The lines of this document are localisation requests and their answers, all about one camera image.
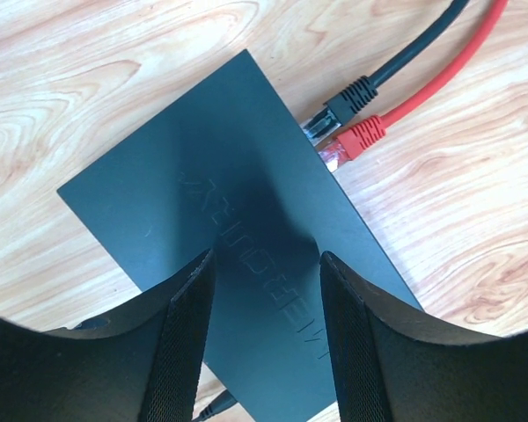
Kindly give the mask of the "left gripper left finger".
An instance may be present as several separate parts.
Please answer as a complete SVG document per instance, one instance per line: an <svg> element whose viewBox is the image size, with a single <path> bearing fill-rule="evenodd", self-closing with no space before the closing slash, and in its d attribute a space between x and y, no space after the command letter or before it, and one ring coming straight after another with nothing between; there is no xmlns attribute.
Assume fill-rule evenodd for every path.
<svg viewBox="0 0 528 422"><path fill-rule="evenodd" d="M188 421L208 335L215 256L68 329L0 318L0 421Z"/></svg>

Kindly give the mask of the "black network switch box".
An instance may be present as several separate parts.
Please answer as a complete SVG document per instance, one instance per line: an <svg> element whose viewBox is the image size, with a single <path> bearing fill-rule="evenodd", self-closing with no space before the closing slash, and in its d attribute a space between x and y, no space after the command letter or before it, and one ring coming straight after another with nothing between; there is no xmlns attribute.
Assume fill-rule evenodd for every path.
<svg viewBox="0 0 528 422"><path fill-rule="evenodd" d="M246 51L58 193L142 290L214 251L204 360L258 421L306 421L334 402L322 252L415 304Z"/></svg>

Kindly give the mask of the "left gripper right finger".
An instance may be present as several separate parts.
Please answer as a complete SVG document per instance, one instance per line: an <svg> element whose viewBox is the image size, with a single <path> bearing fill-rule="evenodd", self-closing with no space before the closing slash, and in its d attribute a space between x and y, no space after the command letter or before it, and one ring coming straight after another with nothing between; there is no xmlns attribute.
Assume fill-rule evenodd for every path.
<svg viewBox="0 0 528 422"><path fill-rule="evenodd" d="M450 324L373 285L333 253L320 285L344 421L528 421L528 331Z"/></svg>

